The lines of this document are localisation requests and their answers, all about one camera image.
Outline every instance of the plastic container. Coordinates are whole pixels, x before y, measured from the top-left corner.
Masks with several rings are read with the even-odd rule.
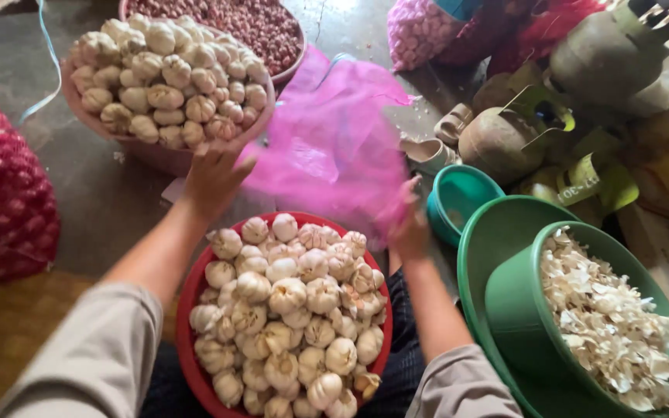
[[[579,382],[604,410],[618,410],[621,416],[652,416],[629,408],[605,391],[582,368],[554,323],[542,290],[539,261],[546,237],[564,225],[570,226],[568,233],[578,242],[589,246],[590,257],[609,262],[618,275],[628,275],[628,284],[638,288],[643,298],[654,299],[655,313],[669,316],[669,301],[662,290],[623,245],[588,224],[562,221],[541,229],[533,244],[500,264],[489,277],[485,306],[494,342],[508,364],[530,378],[562,387]]]
[[[427,197],[427,220],[442,241],[459,246],[464,225],[483,204],[505,192],[489,176],[468,165],[438,172]]]
[[[263,214],[259,215],[259,217],[264,219],[268,224],[272,224],[275,216],[280,213],[281,212]],[[299,225],[305,223],[322,226],[326,225],[337,231],[340,236],[347,232],[345,228],[319,216],[303,214],[300,212],[285,213],[292,214]],[[246,220],[241,221],[231,228],[234,231],[241,233],[242,225],[245,222]],[[376,261],[373,259],[370,252],[366,252],[363,257],[369,266],[378,269],[378,264],[376,264]],[[251,415],[246,413],[241,403],[233,409],[229,409],[221,404],[221,401],[218,400],[218,396],[216,396],[216,392],[213,391],[213,378],[202,366],[200,366],[193,349],[196,336],[190,328],[190,310],[197,304],[200,294],[208,288],[208,282],[205,280],[205,266],[214,260],[218,260],[218,258],[213,255],[213,251],[211,251],[210,246],[208,246],[198,260],[192,265],[192,270],[187,276],[180,293],[180,300],[177,304],[177,324],[175,330],[175,343],[177,344],[177,354],[180,358],[180,367],[182,368],[182,373],[185,375],[187,384],[190,386],[193,394],[196,396],[200,404],[203,405],[203,408],[205,408],[205,410],[212,416],[223,416],[224,418],[252,418]],[[379,291],[383,296],[386,296],[387,299],[386,322],[381,325],[381,329],[384,331],[384,345],[381,348],[381,352],[378,354],[376,361],[368,366],[368,371],[376,373],[377,375],[382,375],[386,366],[386,360],[389,358],[389,352],[391,351],[393,313],[391,310],[391,299],[389,299],[389,290],[386,288],[385,283],[381,285]],[[360,407],[363,404],[363,399],[360,397],[360,393],[356,394],[355,398],[358,400],[358,407]]]

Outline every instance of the teal bowl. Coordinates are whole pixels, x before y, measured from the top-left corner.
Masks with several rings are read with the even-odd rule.
[[[468,165],[446,166],[438,172],[427,197],[427,221],[441,241],[458,247],[471,215],[504,195],[481,170]]]

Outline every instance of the blue string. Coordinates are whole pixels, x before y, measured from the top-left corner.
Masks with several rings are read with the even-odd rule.
[[[43,7],[45,6],[45,0],[38,1],[38,17],[40,19],[40,30],[43,32],[43,37],[45,38],[45,44],[48,46],[48,52],[51,53],[51,61],[56,67],[56,74],[58,74],[58,87],[53,93],[50,93],[45,99],[40,100],[35,105],[31,106],[30,109],[25,110],[22,114],[22,117],[19,119],[18,125],[22,125],[24,120],[29,118],[36,111],[42,109],[45,105],[49,104],[53,98],[61,91],[61,67],[58,63],[58,58],[56,57],[56,52],[53,50],[53,43],[51,43],[51,37],[48,35],[48,29],[45,28],[45,22],[43,22]]]

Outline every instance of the grey sleeve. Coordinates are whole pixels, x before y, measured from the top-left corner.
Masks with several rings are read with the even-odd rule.
[[[0,401],[0,417],[133,418],[162,319],[159,301],[138,286],[88,290]]]
[[[407,411],[407,418],[458,416],[523,416],[510,391],[476,344],[435,357],[427,365]]]

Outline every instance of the hand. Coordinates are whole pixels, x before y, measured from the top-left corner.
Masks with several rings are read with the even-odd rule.
[[[178,203],[189,204],[194,214],[211,223],[228,207],[244,179],[256,163],[254,156],[239,165],[239,154],[245,140],[212,140],[198,147],[192,157],[190,174]]]
[[[427,218],[419,206],[419,197],[414,194],[414,187],[422,179],[415,176],[404,182],[400,194],[404,196],[407,213],[400,225],[389,233],[389,247],[394,248],[401,261],[421,260],[427,257],[427,243],[430,239],[430,227]]]

